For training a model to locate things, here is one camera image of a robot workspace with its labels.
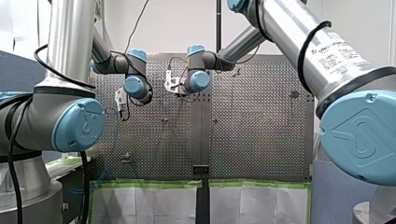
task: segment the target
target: metal bracket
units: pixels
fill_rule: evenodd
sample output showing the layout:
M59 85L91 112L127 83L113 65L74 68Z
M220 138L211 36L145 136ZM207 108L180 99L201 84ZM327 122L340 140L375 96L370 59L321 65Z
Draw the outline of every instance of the metal bracket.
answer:
M166 70L166 80L163 85L167 91L175 94L190 95L189 92L185 91L183 88L186 78L184 77L172 77L172 71Z
M195 175L208 175L209 165L194 165L192 171Z

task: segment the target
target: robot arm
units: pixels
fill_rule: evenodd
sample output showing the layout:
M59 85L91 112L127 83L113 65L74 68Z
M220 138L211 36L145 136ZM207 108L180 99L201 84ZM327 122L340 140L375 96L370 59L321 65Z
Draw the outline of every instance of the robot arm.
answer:
M171 72L168 69L165 88L168 91L184 95L203 91L209 86L210 81L206 70L232 71L238 60L264 41L265 38L259 30L249 26L219 53L205 51L205 47L202 45L191 45L188 47L187 53L187 76L171 77Z
M233 69L265 36L318 98L321 143L330 159L360 180L396 185L396 68L372 66L300 0L228 0L228 6L258 29L248 27L219 54L190 46L186 90L196 91L191 86L206 69Z
M141 49L130 49L123 54L111 51L93 29L92 69L96 74L123 74L125 80L122 88L116 91L116 102L119 106L132 98L145 105L152 99L152 88L146 79L147 54Z

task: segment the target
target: black hose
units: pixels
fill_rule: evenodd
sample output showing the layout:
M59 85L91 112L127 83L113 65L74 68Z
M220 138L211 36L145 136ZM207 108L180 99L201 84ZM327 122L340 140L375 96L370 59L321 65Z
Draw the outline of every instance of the black hose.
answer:
M22 196L21 196L21 187L20 182L18 180L17 172L15 171L14 166L14 145L16 142L18 130L21 127L21 122L26 111L27 106L32 102L32 97L29 98L25 105L23 106L20 114L18 115L17 121L15 122L14 130L12 130L11 138L9 139L9 149L8 149L8 169L9 173L11 174L12 184L14 185L15 190L15 198L17 201L17 216L18 216L18 224L23 223L23 212L22 212Z
M48 70L50 70L50 71L51 71L53 74L55 74L56 76L61 77L61 78L65 79L66 81L69 81L69 82L71 82L71 83L73 83L73 84L76 84L76 85L78 85L78 86L80 86L80 87L95 89L95 86L90 85L90 84L87 84L87 83L85 83L85 82L80 82L80 81L74 80L73 78L70 78L70 77L67 77L67 76L65 76L64 74L62 74L62 73L56 71L56 70L55 70L54 68L52 68L51 66L47 65L46 63L44 63L44 62L40 59L40 57L38 57L38 53L39 53L41 50L46 49L48 46L49 46L49 45L46 44L46 45L44 45L44 46L41 46L40 48L38 48L38 49L35 51L35 59L37 60L38 63L40 63L43 67L45 67L45 68L47 68Z
M256 10L257 28L259 28L260 34L262 34L262 36L263 36L266 40L268 40L268 41L270 41L270 42L274 42L274 41L272 40L272 38L271 38L267 33L265 33L264 29L262 28L262 21L260 20L259 1L261 1L261 0L255 0L255 2L254 2L254 3L255 3L255 10Z
M221 0L217 0L216 13L216 52L221 50Z
M81 155L82 160L82 170L84 174L84 208L82 210L82 224L87 224L88 221L88 213L90 211L90 175L87 161L87 154L85 151L79 153Z

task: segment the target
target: green tape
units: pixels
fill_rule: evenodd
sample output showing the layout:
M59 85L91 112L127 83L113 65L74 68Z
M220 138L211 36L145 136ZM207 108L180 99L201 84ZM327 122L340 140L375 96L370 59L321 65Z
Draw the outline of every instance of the green tape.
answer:
M275 189L308 189L309 188L307 184L299 183L299 182L278 182L278 181L265 181L265 180L250 180L250 179L209 180L210 188L228 188L228 187L243 187L243 186L275 188Z
M70 159L66 159L65 161L61 161L61 159L58 159L56 161L47 162L46 165L53 165L53 164L76 165L79 163L81 163L81 158L70 158Z
M139 179L121 179L103 181L98 185L99 189L198 189L202 187L202 181L157 181Z
M307 183L306 185L308 185L308 198L307 198L307 202L306 202L306 224L311 224L311 200L312 200L312 184L311 183Z

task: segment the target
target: black cable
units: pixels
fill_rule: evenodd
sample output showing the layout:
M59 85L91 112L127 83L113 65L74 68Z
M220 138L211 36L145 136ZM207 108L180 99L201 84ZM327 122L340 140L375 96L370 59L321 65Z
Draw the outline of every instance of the black cable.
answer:
M254 58L254 56L256 56L257 52L259 51L260 45L257 46L256 50L254 51L253 55L251 55L250 58L242 61L242 62L237 62L236 64L241 64L241 63L247 63L248 61L252 60Z
M81 151L79 152L79 154L81 155L82 170L84 174L84 207L82 210L81 223L87 224L88 213L90 211L90 192L91 192L90 175L89 175L87 154L85 153L85 151Z
M259 28L260 33L262 34L262 36L264 36L265 39L267 39L269 42L273 42L274 43L273 39L267 33L265 33L264 29L262 29L262 21L260 20L260 13L259 13L259 1L261 1L261 0L256 0L255 1L257 27Z
M175 57L172 57L172 58L169 60L168 67L171 66L172 61L173 61L174 59L179 59L179 60L181 60L182 62L187 63L186 60L184 60L184 59L182 59L182 58L180 58L180 57L175 56Z
M313 29L308 36L306 37L305 42L303 43L303 46L301 47L300 54L298 56L298 62L297 62L297 74L298 78L300 79L301 84L305 88L306 91L312 94L312 91L309 89L308 84L306 84L305 78L304 78L304 59L305 59L305 54L306 50L309 47L309 44L311 43L312 39L315 37L315 34L323 29L324 27L332 27L332 23L330 21L323 21L321 22L317 28Z
M16 142L18 130L21 127L21 122L22 122L24 113L26 111L27 106L32 102L32 99L33 98L29 98L26 101L26 103L23 106L23 108L21 109L21 112L18 115L17 121L15 122L14 130L12 131L11 138L9 140L8 169L9 169L9 173L11 174L12 184L14 185L15 198L16 198L16 201L17 201L18 224L22 224L23 223L23 213L22 213L21 187L20 187L20 182L18 181L17 172L15 171L14 160L13 160L14 145L15 145L15 142Z
M393 219L391 219L391 220L389 220L389 221L387 221L387 222L384 223L384 224L396 224L396 217L393 218Z
M149 2L149 0L146 1L145 5L143 5L142 11L140 12L139 17L137 18L136 23L134 24L134 30L133 30L132 33L129 35L128 45L126 46L124 53L126 53L126 51L127 51L128 48L129 48L129 45L131 44L131 38L132 38L132 36L134 35L134 32L136 31L137 25L139 24L139 21L140 21L140 19L142 18L143 13L145 12L145 9L146 9L146 6L148 5L148 2Z
M131 117L131 110L130 110L130 108L129 108L128 99L126 99L126 108L127 108L127 111L128 111L128 117L127 117L126 119L124 119L124 118L122 117L122 112L120 111L121 121L127 121L127 120Z
M52 68L52 67L49 66L48 64L44 63L44 62L40 59L40 57L38 57L38 53L39 53L41 50L46 49L48 46L49 46L49 45L46 44L46 45L44 45L44 46L41 46L40 48L38 48L38 49L35 51L35 59L37 60L38 63L40 63L43 67L45 67L45 68L47 68L48 70L50 70L50 71L51 71L53 74L55 74L56 76L61 77L61 78L65 79L65 80L67 80L67 81L69 81L69 82L71 82L71 83L73 83L73 84L76 84L76 85L81 86L81 87L86 87L86 88L95 89L95 86L90 85L90 84L87 84L87 83L85 83L85 82L80 82L80 81L74 80L73 78L70 78L70 77L67 77L67 76L63 75L62 73L56 71L54 68Z

